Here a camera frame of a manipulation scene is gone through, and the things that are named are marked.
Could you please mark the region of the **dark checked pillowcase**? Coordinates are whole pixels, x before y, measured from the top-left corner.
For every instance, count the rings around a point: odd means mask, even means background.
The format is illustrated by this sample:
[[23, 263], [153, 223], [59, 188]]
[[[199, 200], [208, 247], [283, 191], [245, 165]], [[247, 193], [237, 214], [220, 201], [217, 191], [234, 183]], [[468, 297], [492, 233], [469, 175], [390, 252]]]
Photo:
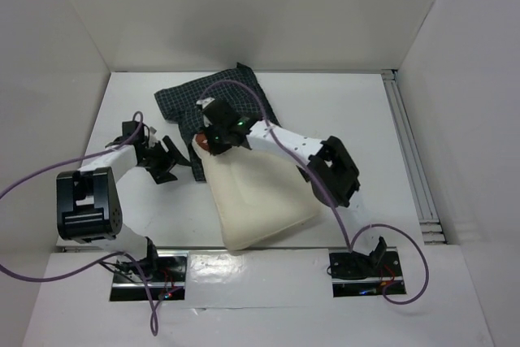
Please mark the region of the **dark checked pillowcase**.
[[178, 125], [197, 182], [204, 182], [206, 178], [192, 140], [205, 127], [205, 113], [224, 128], [235, 126], [241, 119], [268, 118], [271, 124], [280, 123], [254, 71], [241, 63], [182, 85], [161, 89], [154, 94], [154, 99], [162, 117]]

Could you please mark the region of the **cream pillow with bear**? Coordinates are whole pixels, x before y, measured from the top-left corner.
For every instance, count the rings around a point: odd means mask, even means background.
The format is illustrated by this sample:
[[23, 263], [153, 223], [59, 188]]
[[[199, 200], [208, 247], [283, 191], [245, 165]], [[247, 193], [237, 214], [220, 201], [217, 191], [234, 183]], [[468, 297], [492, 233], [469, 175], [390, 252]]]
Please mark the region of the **cream pillow with bear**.
[[319, 215], [321, 203], [292, 163], [243, 147], [212, 155], [201, 133], [191, 146], [210, 186], [226, 249], [247, 249]]

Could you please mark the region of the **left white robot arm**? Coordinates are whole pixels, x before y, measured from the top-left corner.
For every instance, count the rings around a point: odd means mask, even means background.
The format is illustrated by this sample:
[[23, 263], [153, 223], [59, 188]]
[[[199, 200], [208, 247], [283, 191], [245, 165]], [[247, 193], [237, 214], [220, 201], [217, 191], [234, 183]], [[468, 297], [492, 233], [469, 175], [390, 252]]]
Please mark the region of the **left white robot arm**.
[[153, 280], [160, 272], [158, 252], [147, 236], [124, 224], [117, 183], [135, 167], [143, 168], [155, 184], [177, 180], [177, 165], [189, 167], [171, 138], [157, 139], [140, 120], [122, 123], [121, 135], [76, 171], [56, 178], [57, 229], [65, 241], [118, 252], [118, 268], [140, 280]]

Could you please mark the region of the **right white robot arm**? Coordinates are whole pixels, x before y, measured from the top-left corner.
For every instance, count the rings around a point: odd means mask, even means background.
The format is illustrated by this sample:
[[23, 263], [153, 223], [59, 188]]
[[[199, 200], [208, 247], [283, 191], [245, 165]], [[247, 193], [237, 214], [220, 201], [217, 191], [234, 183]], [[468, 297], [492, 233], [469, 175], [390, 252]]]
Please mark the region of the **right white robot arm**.
[[241, 115], [219, 98], [203, 98], [197, 101], [197, 108], [211, 154], [241, 147], [295, 163], [310, 180], [314, 196], [336, 217], [347, 250], [353, 249], [338, 209], [349, 207], [360, 189], [359, 170], [339, 138], [304, 137], [258, 115]]

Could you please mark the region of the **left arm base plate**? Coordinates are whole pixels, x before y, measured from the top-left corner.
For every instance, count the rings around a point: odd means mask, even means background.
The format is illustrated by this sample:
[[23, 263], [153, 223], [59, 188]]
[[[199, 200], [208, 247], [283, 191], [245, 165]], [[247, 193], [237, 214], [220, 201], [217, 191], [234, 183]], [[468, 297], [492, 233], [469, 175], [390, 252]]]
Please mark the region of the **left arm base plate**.
[[[142, 267], [154, 301], [183, 301], [189, 255], [186, 251], [159, 252], [156, 268]], [[145, 287], [137, 269], [129, 260], [104, 262], [113, 279], [110, 301], [147, 301]]]

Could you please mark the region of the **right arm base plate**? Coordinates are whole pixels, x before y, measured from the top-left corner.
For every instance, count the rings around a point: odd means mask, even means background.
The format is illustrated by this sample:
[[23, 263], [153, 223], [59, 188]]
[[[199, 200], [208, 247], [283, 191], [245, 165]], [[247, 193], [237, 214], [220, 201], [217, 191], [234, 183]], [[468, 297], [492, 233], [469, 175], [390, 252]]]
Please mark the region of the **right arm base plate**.
[[338, 297], [406, 295], [401, 260], [395, 248], [388, 249], [378, 266], [371, 266], [366, 255], [344, 250], [329, 252], [326, 273], [331, 277], [332, 295]]

